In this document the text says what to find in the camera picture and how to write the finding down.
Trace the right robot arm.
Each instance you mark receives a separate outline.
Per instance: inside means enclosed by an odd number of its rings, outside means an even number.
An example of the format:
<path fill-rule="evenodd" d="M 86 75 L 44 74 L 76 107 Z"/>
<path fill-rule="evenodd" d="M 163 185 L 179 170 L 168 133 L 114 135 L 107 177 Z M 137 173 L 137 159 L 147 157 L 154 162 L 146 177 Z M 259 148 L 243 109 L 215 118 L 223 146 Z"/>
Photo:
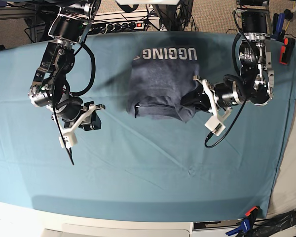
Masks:
<path fill-rule="evenodd" d="M 95 56 L 85 41 L 100 4 L 99 0 L 79 0 L 73 4 L 59 5 L 59 13 L 48 31 L 52 40 L 47 44 L 28 91 L 31 103 L 49 109 L 52 119 L 56 124 L 61 119 L 65 129 L 81 128 L 90 131 L 101 128 L 101 120 L 96 111 L 105 106 L 96 105 L 93 101 L 84 103 L 81 99 L 95 80 Z M 90 57 L 91 75 L 85 89 L 72 92 L 66 75 L 75 63 L 77 51 L 73 46 L 76 44 L 80 44 Z"/>

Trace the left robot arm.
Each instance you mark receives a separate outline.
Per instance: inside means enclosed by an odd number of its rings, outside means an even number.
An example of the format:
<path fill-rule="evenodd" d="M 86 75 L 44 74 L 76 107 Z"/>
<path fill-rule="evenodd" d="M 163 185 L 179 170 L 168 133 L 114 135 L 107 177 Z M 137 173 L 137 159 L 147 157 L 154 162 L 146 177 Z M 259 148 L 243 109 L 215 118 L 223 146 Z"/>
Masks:
<path fill-rule="evenodd" d="M 235 75 L 226 74 L 220 83 L 200 76 L 199 65 L 192 66 L 193 89 L 180 101 L 178 117 L 187 122 L 197 111 L 211 113 L 211 120 L 223 122 L 232 107 L 247 101 L 263 106 L 273 98 L 274 72 L 269 50 L 269 1 L 238 0 L 233 12 L 238 33 L 232 44 Z"/>

